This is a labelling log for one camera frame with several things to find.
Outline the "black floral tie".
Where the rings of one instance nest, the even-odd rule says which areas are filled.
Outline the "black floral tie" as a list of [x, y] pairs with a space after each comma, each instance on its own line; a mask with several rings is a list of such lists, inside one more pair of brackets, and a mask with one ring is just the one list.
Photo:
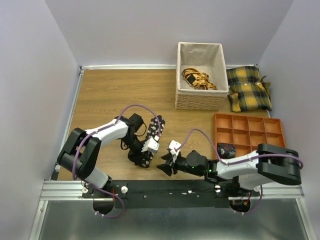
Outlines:
[[[146, 132], [146, 137], [142, 141], [142, 148], [146, 140], [149, 138], [159, 136], [161, 137], [164, 127], [165, 127], [165, 120], [161, 115], [158, 115], [157, 117], [154, 117], [150, 120], [147, 132]], [[142, 168], [149, 168], [152, 162], [152, 159], [156, 153], [151, 153], [148, 151], [141, 152], [140, 157], [138, 158], [138, 166]]]

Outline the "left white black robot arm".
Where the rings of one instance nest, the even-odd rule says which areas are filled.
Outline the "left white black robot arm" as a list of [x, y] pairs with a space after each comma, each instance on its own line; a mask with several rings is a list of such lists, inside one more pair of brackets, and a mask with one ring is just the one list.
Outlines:
[[153, 154], [143, 151], [145, 140], [140, 141], [136, 132], [144, 125], [143, 118], [134, 113], [130, 118], [113, 119], [102, 131], [75, 128], [70, 133], [58, 157], [57, 164], [92, 185], [93, 191], [101, 198], [107, 197], [112, 190], [112, 178], [96, 167], [101, 147], [120, 140], [120, 147], [128, 149], [127, 158], [136, 166], [148, 168]]

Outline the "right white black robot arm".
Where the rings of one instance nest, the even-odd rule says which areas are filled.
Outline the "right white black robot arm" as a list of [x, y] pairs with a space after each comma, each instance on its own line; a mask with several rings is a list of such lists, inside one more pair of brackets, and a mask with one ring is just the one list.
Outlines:
[[247, 196], [254, 188], [273, 182], [287, 186], [302, 183], [303, 163], [298, 152], [267, 143], [229, 159], [208, 159], [195, 150], [183, 157], [179, 150], [171, 147], [162, 159], [165, 163], [157, 168], [168, 176], [181, 171], [203, 177], [228, 197]]

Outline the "rolled dark floral tie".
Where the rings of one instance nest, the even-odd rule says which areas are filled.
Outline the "rolled dark floral tie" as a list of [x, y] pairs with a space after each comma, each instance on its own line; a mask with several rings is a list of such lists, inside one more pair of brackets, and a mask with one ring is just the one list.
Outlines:
[[236, 157], [236, 147], [231, 143], [217, 143], [217, 152], [221, 159], [232, 159]]

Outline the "orange patterned tie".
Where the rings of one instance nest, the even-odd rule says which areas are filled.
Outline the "orange patterned tie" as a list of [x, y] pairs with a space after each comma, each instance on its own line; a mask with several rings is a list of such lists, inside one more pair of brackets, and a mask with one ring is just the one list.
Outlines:
[[182, 76], [188, 85], [194, 87], [195, 90], [217, 90], [217, 87], [209, 81], [210, 76], [196, 68], [185, 68], [182, 71]]

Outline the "wicker basket with liner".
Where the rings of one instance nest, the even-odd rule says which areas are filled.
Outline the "wicker basket with liner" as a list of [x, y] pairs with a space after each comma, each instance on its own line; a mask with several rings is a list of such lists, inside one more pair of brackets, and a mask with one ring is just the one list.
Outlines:
[[[217, 90], [198, 89], [185, 81], [182, 72], [195, 68], [209, 75]], [[177, 47], [175, 108], [218, 111], [229, 93], [223, 46], [220, 43], [179, 42]]]

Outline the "orange compartment tray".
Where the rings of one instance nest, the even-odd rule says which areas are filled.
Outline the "orange compartment tray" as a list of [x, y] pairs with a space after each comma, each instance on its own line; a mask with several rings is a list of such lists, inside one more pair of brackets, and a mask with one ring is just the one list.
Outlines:
[[278, 118], [216, 113], [213, 129], [214, 144], [233, 145], [237, 157], [257, 150], [259, 144], [286, 147]]

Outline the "yellow plaid shirt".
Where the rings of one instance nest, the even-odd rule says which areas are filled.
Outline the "yellow plaid shirt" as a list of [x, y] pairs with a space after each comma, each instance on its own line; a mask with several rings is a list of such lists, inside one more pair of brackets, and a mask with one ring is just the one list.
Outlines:
[[226, 70], [230, 110], [235, 113], [273, 109], [270, 82], [264, 81], [257, 66], [240, 66]]

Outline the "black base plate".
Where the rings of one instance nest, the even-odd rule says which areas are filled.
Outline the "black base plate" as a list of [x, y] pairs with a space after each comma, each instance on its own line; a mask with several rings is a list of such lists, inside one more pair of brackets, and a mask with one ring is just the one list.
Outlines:
[[103, 207], [111, 198], [116, 209], [228, 208], [229, 198], [258, 197], [254, 190], [232, 191], [229, 182], [218, 185], [205, 180], [114, 180], [105, 194], [88, 183], [81, 184], [82, 197], [93, 199], [94, 207]]

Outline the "aluminium frame rail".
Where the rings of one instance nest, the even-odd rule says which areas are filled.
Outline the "aluminium frame rail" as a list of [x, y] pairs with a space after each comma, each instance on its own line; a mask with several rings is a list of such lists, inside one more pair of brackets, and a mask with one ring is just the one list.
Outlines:
[[[262, 186], [264, 199], [302, 199], [305, 197], [302, 186], [285, 186], [268, 183]], [[79, 180], [46, 180], [40, 193], [41, 201], [85, 201], [83, 186]]]

